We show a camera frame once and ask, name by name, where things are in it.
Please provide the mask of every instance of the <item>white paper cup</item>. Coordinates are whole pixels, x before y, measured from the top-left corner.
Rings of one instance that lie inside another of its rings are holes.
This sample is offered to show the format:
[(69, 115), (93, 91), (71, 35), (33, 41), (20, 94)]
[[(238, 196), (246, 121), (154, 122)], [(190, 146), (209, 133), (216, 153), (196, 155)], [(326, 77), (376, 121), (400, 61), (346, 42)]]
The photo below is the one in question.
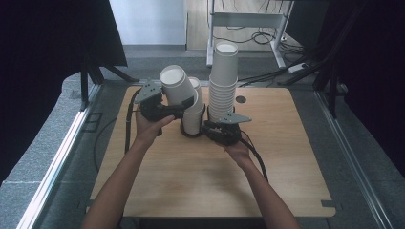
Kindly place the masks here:
[(199, 94), (199, 99), (203, 99), (203, 93), (202, 93), (202, 87), (200, 84), (200, 79), (198, 79), (196, 77), (192, 77), (192, 76), (189, 76), (188, 79), (190, 79), (191, 85), (193, 85), (193, 88)]
[(221, 102), (221, 103), (232, 101), (234, 98), (235, 98), (235, 94), (229, 94), (229, 95), (220, 94), (220, 95), (216, 95), (216, 94), (211, 93), (211, 94), (209, 95), (209, 101), (217, 101), (217, 102)]
[(209, 106), (217, 109), (217, 110), (229, 110), (229, 108), (233, 107), (233, 100), (227, 102), (218, 102), (218, 101), (209, 101)]
[(217, 111), (215, 110), (214, 107), (211, 107), (211, 105), (208, 106), (208, 113), (209, 113), (209, 120), (217, 122), (219, 121), (220, 118), (224, 117), (228, 112), (233, 111), (233, 107), (229, 108), (228, 110), (224, 111)]
[(218, 91), (215, 91), (215, 90), (213, 90), (213, 89), (209, 89), (209, 94), (211, 95), (211, 96), (213, 96), (213, 97), (218, 97), (218, 98), (221, 98), (221, 97), (230, 97), (230, 96), (234, 96), (235, 95), (235, 90), (232, 90), (232, 91), (228, 91), (228, 92), (224, 92), (224, 91), (221, 91), (221, 92), (218, 92)]
[(215, 47), (211, 80), (218, 85), (233, 84), (238, 77), (238, 46), (229, 41), (221, 41)]
[(182, 118), (182, 126), (184, 131), (189, 135), (196, 135), (200, 132), (202, 125), (203, 107), (198, 112), (190, 114), (185, 112)]
[(170, 65), (160, 73), (163, 92), (166, 94), (168, 105), (181, 105), (182, 102), (194, 95), (194, 88), (182, 67)]
[(193, 106), (187, 108), (184, 112), (194, 114), (203, 108), (203, 98), (199, 97), (199, 93), (194, 90), (194, 104)]
[(212, 85), (209, 86), (210, 92), (215, 92), (217, 94), (233, 94), (236, 91), (236, 87), (233, 88), (216, 88)]
[(236, 85), (237, 85), (237, 83), (238, 83), (238, 76), (237, 76), (234, 80), (235, 80), (235, 81), (233, 81), (233, 82), (230, 83), (230, 84), (221, 85), (221, 84), (218, 84), (218, 83), (216, 83), (216, 82), (214, 82), (214, 81), (212, 80), (212, 74), (211, 74), (211, 75), (209, 75), (209, 86), (210, 86), (210, 87), (213, 87), (213, 88), (216, 88), (216, 89), (218, 89), (218, 90), (226, 90), (226, 89), (236, 88)]

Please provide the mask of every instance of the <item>black cable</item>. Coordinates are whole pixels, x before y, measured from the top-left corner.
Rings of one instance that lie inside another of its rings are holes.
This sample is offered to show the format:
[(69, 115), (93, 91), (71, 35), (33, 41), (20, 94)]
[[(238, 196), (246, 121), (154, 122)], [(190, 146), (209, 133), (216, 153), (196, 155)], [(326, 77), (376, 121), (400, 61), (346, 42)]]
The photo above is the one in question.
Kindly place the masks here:
[(241, 138), (240, 141), (241, 141), (247, 148), (249, 148), (249, 150), (252, 152), (253, 155), (256, 156), (257, 160), (259, 161), (260, 167), (261, 167), (261, 169), (262, 169), (263, 177), (265, 177), (265, 179), (266, 179), (267, 182), (268, 182), (268, 177), (267, 177), (267, 171), (266, 171), (265, 163), (263, 162), (262, 157), (259, 155), (259, 153), (256, 151), (256, 149), (253, 147), (253, 143), (250, 145), (250, 144), (249, 144), (247, 141), (245, 141), (243, 138)]
[(308, 58), (307, 56), (303, 55), (300, 58), (298, 58), (297, 60), (295, 60), (294, 62), (292, 62), (291, 64), (289, 64), (288, 66), (286, 66), (284, 69), (278, 70), (278, 71), (273, 72), (273, 73), (260, 74), (260, 75), (240, 79), (240, 80), (238, 80), (238, 82), (246, 81), (246, 80), (248, 80), (248, 81), (246, 83), (244, 83), (244, 84), (241, 84), (239, 87), (242, 88), (242, 87), (245, 87), (245, 86), (250, 85), (252, 83), (260, 82), (260, 81), (265, 80), (266, 78), (269, 78), (269, 79), (271, 78), (272, 80), (274, 80), (275, 76), (278, 76), (278, 75), (280, 75), (282, 73), (285, 73), (286, 71), (288, 71), (289, 67), (295, 66), (295, 65), (297, 65), (299, 63), (302, 63), (307, 58)]
[(250, 136), (245, 132), (245, 131), (241, 131), (242, 133), (244, 133), (247, 136), (247, 139), (249, 140), (250, 144), (252, 145), (253, 148), (256, 149), (256, 147), (253, 144), (253, 141), (250, 139)]
[(265, 12), (268, 12), (268, 6), (270, 6), (270, 0), (267, 1), (267, 5), (266, 5), (266, 10), (265, 10)]
[[(247, 43), (249, 41), (254, 41), (258, 45), (267, 45), (267, 44), (270, 43), (270, 41), (272, 41), (275, 38), (275, 36), (270, 34), (270, 33), (260, 31), (260, 28), (259, 28), (258, 31), (251, 34), (250, 39), (247, 39), (247, 40), (244, 40), (244, 41), (230, 40), (230, 39), (223, 38), (223, 37), (217, 37), (215, 35), (213, 35), (213, 37), (215, 39), (218, 39), (218, 40), (230, 41), (230, 42), (237, 43), (237, 44), (243, 44), (243, 43)], [(258, 37), (263, 37), (264, 39), (266, 39), (266, 41), (265, 42), (260, 42), (260, 41), (257, 40)]]
[(283, 43), (281, 43), (280, 49), (282, 51), (285, 51), (285, 52), (294, 52), (294, 53), (297, 53), (297, 54), (300, 54), (300, 55), (306, 54), (306, 51), (304, 49), (292, 48), (292, 47), (287, 46), (286, 44), (283, 44)]
[(280, 11), (281, 11), (281, 7), (283, 6), (283, 3), (284, 3), (284, 1), (281, 1), (279, 13), (280, 13)]
[(265, 5), (266, 2), (268, 2), (268, 1), (267, 1), (267, 0), (263, 1), (263, 3), (262, 3), (262, 5), (260, 6), (259, 10), (257, 10), (258, 13), (260, 12), (260, 10), (262, 9), (262, 7)]
[(93, 146), (93, 163), (95, 164), (96, 170), (97, 172), (99, 171), (99, 167), (97, 165), (97, 159), (96, 159), (96, 146), (98, 143), (98, 140), (100, 139), (101, 134), (105, 131), (105, 129), (107, 129), (108, 126), (110, 126), (113, 122), (115, 122), (117, 120), (117, 118), (114, 118), (113, 120), (109, 121), (98, 133), (97, 137), (96, 137), (96, 141), (95, 141), (95, 145)]
[(294, 62), (294, 60), (289, 59), (289, 57), (288, 57), (288, 55), (291, 55), (291, 54), (301, 54), (301, 53), (298, 53), (298, 52), (285, 52), (285, 53), (283, 54), (283, 59), (285, 59), (285, 60), (288, 61), (289, 63)]
[[(223, 12), (225, 12), (225, 6), (224, 6), (224, 0), (222, 0), (223, 3)], [(236, 11), (238, 11), (238, 9), (236, 8), (236, 1), (233, 0), (233, 8), (235, 8)], [(230, 31), (238, 31), (241, 29), (244, 29), (245, 27), (238, 27), (238, 28), (230, 28), (230, 27), (226, 27), (228, 30)]]
[(304, 47), (302, 47), (302, 46), (295, 46), (295, 45), (290, 45), (290, 44), (287, 44), (287, 43), (281, 43), (283, 46), (290, 46), (290, 47), (292, 47), (292, 48), (297, 48), (297, 49), (304, 49)]
[(128, 104), (128, 111), (126, 116), (126, 126), (125, 126), (125, 148), (124, 154), (126, 154), (129, 150), (129, 144), (131, 140), (131, 120), (132, 120), (132, 113), (134, 112), (134, 100), (140, 90), (137, 90), (131, 98), (131, 102)]

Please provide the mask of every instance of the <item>wire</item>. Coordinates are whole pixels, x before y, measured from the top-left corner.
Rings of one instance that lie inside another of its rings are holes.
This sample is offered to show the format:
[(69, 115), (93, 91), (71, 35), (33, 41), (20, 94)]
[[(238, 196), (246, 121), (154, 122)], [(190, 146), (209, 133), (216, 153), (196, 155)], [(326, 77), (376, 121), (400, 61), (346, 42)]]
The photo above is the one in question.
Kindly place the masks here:
[(283, 6), (283, 3), (284, 3), (284, 1), (281, 1), (280, 8), (279, 8), (279, 13), (281, 11), (281, 7)]
[[(222, 2), (223, 12), (225, 12), (224, 0), (222, 0), (221, 2)], [(265, 0), (263, 2), (262, 6), (259, 8), (258, 12), (260, 11), (260, 9), (263, 7), (263, 5), (265, 3), (267, 3), (266, 4), (266, 12), (267, 12), (268, 6), (269, 6), (269, 3), (270, 3), (269, 0)], [(236, 11), (238, 11), (238, 9), (236, 8), (235, 0), (233, 1), (233, 7), (235, 8)], [(209, 12), (209, 4), (208, 4), (208, 0), (206, 0), (206, 24), (207, 24), (208, 28), (210, 28), (209, 21), (208, 21), (208, 12)], [(238, 28), (226, 27), (226, 28), (228, 30), (231, 30), (231, 31), (237, 31), (237, 30), (245, 29), (245, 27), (238, 27)], [(243, 40), (243, 41), (231, 40), (231, 39), (227, 39), (227, 38), (223, 38), (223, 37), (217, 37), (215, 35), (212, 35), (212, 37), (214, 37), (215, 39), (218, 39), (218, 40), (230, 41), (230, 42), (237, 43), (237, 44), (243, 44), (243, 43), (247, 43), (249, 41), (254, 41), (258, 45), (267, 45), (267, 44), (270, 43), (270, 41), (272, 41), (275, 38), (275, 33), (270, 34), (270, 33), (264, 32), (264, 31), (260, 31), (262, 29), (263, 28), (259, 28), (258, 31), (251, 34), (250, 39)], [(258, 37), (263, 37), (266, 41), (265, 42), (259, 41), (259, 40), (257, 40)]]
[(247, 80), (247, 82), (244, 83), (244, 84), (241, 84), (239, 87), (242, 88), (242, 87), (245, 87), (245, 86), (250, 85), (250, 84), (252, 84), (252, 83), (264, 82), (264, 81), (266, 81), (267, 79), (271, 79), (272, 81), (274, 81), (274, 79), (275, 79), (276, 76), (278, 76), (278, 75), (280, 75), (280, 74), (282, 74), (282, 73), (285, 73), (285, 72), (288, 70), (289, 67), (292, 67), (292, 66), (294, 66), (294, 65), (297, 65), (297, 64), (299, 64), (299, 63), (304, 62), (305, 60), (307, 60), (307, 59), (309, 58), (309, 56), (310, 56), (310, 55), (307, 53), (306, 55), (301, 56), (300, 58), (298, 58), (297, 60), (293, 61), (293, 62), (290, 63), (288, 66), (286, 66), (285, 68), (283, 68), (283, 69), (281, 69), (281, 70), (279, 70), (279, 71), (276, 71), (276, 72), (273, 72), (273, 73), (260, 74), (260, 75), (251, 76), (251, 77), (248, 77), (248, 78), (240, 79), (240, 80), (238, 80), (238, 82), (240, 82), (240, 81), (246, 81), (246, 80)]
[(98, 133), (97, 137), (96, 137), (96, 141), (95, 141), (95, 145), (93, 146), (93, 163), (95, 164), (96, 170), (97, 172), (99, 171), (99, 167), (97, 165), (97, 159), (96, 159), (96, 146), (98, 143), (98, 140), (100, 139), (101, 134), (105, 131), (105, 129), (107, 129), (108, 126), (110, 126), (113, 122), (115, 122), (117, 120), (117, 118), (112, 119), (111, 121), (109, 121)]
[(256, 151), (256, 148), (253, 145), (253, 142), (251, 141), (249, 135), (247, 135), (246, 132), (242, 131), (243, 133), (245, 133), (245, 135), (247, 136), (247, 139), (250, 141), (251, 144), (249, 144), (247, 141), (245, 141), (243, 138), (241, 138), (241, 142), (252, 152), (253, 155), (256, 156), (257, 160), (259, 161), (260, 167), (262, 169), (262, 174), (263, 177), (267, 180), (268, 182), (268, 177), (267, 177), (267, 171), (266, 171), (266, 166), (265, 163), (262, 160), (262, 157), (259, 155), (259, 153)]
[(129, 150), (129, 144), (131, 140), (131, 120), (132, 120), (132, 113), (134, 112), (134, 100), (137, 94), (139, 94), (140, 89), (137, 90), (131, 98), (131, 102), (128, 104), (128, 111), (126, 116), (126, 126), (125, 126), (125, 148), (124, 154), (126, 154)]

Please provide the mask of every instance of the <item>wooden board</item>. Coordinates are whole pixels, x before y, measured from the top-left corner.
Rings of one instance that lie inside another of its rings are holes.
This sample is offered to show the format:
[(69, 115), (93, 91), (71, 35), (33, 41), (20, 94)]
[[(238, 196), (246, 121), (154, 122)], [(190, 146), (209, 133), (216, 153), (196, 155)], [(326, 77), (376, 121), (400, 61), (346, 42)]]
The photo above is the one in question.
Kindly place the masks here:
[[(125, 116), (138, 88), (130, 87), (123, 99), (91, 199), (123, 157)], [(202, 94), (207, 104), (207, 87), (202, 87)], [(236, 112), (252, 118), (241, 129), (249, 134), (270, 184), (294, 216), (333, 216), (335, 209), (321, 204), (331, 200), (330, 193), (289, 91), (238, 88), (236, 95), (246, 98), (246, 103), (235, 102)], [(259, 217), (260, 212), (244, 173), (224, 149), (204, 135), (183, 136), (180, 121), (175, 120), (146, 154), (124, 216)]]

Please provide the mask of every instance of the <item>white wall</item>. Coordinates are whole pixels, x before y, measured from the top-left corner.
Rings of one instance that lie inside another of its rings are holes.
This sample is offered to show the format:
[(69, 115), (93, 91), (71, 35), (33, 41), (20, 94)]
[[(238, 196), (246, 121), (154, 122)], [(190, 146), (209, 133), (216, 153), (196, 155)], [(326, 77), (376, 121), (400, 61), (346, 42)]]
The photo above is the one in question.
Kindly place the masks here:
[(185, 45), (185, 0), (110, 0), (123, 45)]

